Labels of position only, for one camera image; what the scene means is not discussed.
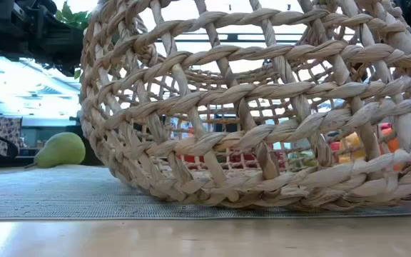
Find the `black aluminium table frame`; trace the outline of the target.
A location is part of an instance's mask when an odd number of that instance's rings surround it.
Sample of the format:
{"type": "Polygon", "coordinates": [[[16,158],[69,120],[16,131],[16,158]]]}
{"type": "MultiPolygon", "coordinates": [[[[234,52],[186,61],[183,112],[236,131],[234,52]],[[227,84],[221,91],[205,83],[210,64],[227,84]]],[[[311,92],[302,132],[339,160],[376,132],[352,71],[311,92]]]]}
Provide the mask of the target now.
{"type": "MultiPolygon", "coordinates": [[[[33,156],[18,156],[13,159],[0,158],[0,168],[22,167],[32,164],[34,160],[33,156]]],[[[103,166],[103,163],[98,159],[88,160],[85,159],[81,165],[85,166],[103,166]]]]}

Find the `green leafy plant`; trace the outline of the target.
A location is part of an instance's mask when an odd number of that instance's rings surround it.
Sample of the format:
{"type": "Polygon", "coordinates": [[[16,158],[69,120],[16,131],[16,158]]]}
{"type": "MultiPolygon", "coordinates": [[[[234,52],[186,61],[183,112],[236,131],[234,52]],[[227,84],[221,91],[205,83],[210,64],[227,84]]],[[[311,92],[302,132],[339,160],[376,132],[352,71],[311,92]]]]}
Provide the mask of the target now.
{"type": "Polygon", "coordinates": [[[68,0],[65,0],[61,9],[55,17],[65,23],[71,29],[72,38],[66,44],[66,58],[61,61],[56,68],[65,76],[79,79],[81,76],[81,53],[83,50],[83,39],[88,28],[88,22],[91,16],[90,11],[72,12],[68,0]]]}

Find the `green pear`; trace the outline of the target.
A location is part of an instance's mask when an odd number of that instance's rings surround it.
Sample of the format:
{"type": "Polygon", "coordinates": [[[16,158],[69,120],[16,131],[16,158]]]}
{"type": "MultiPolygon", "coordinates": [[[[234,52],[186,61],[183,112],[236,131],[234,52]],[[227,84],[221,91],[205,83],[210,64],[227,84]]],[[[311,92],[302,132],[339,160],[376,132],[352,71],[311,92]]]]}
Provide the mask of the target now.
{"type": "Polygon", "coordinates": [[[52,136],[34,156],[33,163],[26,168],[53,168],[60,165],[80,164],[86,157],[82,139],[71,132],[52,136]]]}

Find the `woven wicker basket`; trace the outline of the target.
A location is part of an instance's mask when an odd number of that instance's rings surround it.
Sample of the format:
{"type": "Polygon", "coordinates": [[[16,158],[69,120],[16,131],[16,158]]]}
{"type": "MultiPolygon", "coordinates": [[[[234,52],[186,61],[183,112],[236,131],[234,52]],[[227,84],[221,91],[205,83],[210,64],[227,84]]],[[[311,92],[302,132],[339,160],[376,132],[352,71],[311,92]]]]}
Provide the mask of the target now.
{"type": "Polygon", "coordinates": [[[98,1],[83,40],[81,124],[112,176],[156,198],[228,208],[410,201],[411,30],[401,8],[243,1],[250,12],[193,0],[186,20],[163,18],[186,1],[98,1]],[[360,146],[331,149],[352,133],[360,146]],[[394,137],[399,149],[381,154],[394,137]],[[359,149],[365,159],[338,162],[359,149]],[[301,151],[317,166],[291,167],[288,154],[301,151]]]}

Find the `patterned fabric chair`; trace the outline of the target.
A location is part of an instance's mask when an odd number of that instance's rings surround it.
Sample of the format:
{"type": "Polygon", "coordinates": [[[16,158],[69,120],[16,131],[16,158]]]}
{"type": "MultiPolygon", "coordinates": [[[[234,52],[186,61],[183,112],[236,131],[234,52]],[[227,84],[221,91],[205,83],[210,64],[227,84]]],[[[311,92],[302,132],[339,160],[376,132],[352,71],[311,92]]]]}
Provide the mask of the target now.
{"type": "Polygon", "coordinates": [[[22,118],[0,116],[0,154],[17,156],[21,140],[22,118]]]}

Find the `grey woven placemat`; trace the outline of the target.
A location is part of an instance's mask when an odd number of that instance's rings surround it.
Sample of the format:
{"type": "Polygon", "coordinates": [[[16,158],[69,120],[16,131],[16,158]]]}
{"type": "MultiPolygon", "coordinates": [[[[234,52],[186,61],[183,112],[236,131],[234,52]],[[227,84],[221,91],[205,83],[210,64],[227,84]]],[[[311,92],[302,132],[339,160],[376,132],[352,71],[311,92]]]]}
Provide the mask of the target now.
{"type": "Polygon", "coordinates": [[[411,216],[411,203],[354,211],[227,209],[158,201],[106,168],[62,166],[0,172],[0,220],[212,220],[411,216]]]}

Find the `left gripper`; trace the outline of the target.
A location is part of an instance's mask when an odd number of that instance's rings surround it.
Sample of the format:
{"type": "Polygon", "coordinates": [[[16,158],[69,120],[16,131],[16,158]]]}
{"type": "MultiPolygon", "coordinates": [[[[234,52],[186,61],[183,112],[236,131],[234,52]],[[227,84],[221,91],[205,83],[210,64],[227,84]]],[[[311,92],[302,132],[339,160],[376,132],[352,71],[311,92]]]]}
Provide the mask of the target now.
{"type": "Polygon", "coordinates": [[[27,54],[41,42],[44,63],[64,75],[74,75],[81,61],[82,30],[54,30],[45,36],[57,11],[52,0],[0,0],[0,55],[27,54]]]}

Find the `yellow bell pepper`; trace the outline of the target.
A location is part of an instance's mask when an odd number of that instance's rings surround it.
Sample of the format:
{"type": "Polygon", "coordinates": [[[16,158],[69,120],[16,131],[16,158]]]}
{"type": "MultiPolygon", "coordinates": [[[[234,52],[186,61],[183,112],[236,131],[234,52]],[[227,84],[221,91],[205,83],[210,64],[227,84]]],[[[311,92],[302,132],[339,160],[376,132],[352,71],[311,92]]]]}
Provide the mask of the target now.
{"type": "MultiPolygon", "coordinates": [[[[340,141],[339,149],[346,150],[349,148],[358,147],[361,145],[360,138],[356,133],[352,133],[346,136],[340,141]]],[[[358,159],[365,159],[366,153],[363,149],[352,151],[350,153],[344,153],[338,156],[339,163],[350,163],[358,159]]]]}

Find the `green cucumber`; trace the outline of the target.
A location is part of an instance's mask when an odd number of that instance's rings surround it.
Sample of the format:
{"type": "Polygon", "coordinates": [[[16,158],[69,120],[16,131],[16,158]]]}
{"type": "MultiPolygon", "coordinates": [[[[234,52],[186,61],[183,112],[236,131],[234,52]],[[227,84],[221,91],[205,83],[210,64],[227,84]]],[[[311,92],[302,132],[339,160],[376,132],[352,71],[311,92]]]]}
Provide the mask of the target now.
{"type": "Polygon", "coordinates": [[[288,162],[293,168],[304,166],[317,166],[317,160],[311,151],[291,152],[288,154],[288,162]]]}

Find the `orange fruit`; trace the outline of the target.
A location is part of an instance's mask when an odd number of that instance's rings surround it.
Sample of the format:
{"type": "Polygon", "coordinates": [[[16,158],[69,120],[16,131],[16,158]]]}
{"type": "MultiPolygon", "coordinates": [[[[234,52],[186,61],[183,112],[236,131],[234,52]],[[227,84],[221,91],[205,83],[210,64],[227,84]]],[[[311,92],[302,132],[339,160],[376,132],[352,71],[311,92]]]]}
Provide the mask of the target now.
{"type": "MultiPolygon", "coordinates": [[[[380,124],[380,131],[382,137],[389,136],[392,133],[392,124],[391,123],[383,123],[380,124]]],[[[380,144],[380,153],[384,154],[387,152],[393,153],[399,149],[399,143],[396,137],[394,139],[390,139],[388,142],[382,142],[380,144]]],[[[398,164],[394,165],[393,169],[399,172],[403,172],[407,169],[407,165],[398,164]]]]}

